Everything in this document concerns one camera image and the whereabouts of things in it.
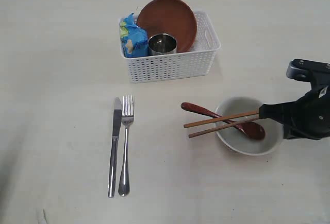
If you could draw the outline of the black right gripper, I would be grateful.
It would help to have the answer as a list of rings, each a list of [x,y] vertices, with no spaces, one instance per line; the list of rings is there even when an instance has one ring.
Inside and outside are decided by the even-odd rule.
[[[258,109],[259,118],[282,124],[288,140],[329,137],[329,74],[287,72],[287,77],[309,82],[311,90],[296,101],[263,104]]]

